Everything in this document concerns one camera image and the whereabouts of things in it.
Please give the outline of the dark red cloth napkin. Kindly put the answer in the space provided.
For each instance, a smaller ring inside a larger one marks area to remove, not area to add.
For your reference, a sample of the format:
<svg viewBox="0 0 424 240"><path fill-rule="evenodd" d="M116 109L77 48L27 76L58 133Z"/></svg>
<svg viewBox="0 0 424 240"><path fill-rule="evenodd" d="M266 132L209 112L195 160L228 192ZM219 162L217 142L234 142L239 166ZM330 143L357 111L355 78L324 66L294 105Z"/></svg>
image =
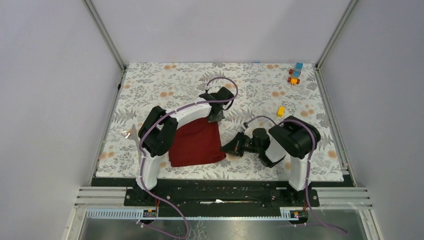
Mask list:
<svg viewBox="0 0 424 240"><path fill-rule="evenodd" d="M177 130L169 161L174 168L214 164L226 158L221 147L219 124L199 118Z"/></svg>

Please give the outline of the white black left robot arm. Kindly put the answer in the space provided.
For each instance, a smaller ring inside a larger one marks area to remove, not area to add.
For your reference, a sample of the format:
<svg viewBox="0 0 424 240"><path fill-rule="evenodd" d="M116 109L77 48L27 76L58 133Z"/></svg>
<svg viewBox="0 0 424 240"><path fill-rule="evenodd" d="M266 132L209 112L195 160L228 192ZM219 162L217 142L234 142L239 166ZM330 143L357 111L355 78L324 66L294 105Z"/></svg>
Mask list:
<svg viewBox="0 0 424 240"><path fill-rule="evenodd" d="M207 118L212 122L222 120L224 106L231 105L238 93L221 87L215 93L202 93L192 103L166 110L153 107L138 131L139 174L135 181L140 187L136 199L144 206L152 204L159 172L159 158L174 143L177 130L195 120Z"/></svg>

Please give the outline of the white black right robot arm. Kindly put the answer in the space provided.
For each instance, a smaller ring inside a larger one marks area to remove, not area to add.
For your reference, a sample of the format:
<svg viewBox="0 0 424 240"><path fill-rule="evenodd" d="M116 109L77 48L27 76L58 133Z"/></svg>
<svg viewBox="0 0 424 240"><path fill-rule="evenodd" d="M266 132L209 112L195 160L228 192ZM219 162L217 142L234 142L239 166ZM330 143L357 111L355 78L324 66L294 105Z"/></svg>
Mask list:
<svg viewBox="0 0 424 240"><path fill-rule="evenodd" d="M287 201L293 206L301 205L306 199L306 189L310 184L310 169L313 152L316 150L321 134L313 125L290 115L281 123L269 129L255 128L248 135L248 123L244 129L220 150L226 154L242 157L245 152L257 154L261 163L273 168L290 157L289 185Z"/></svg>

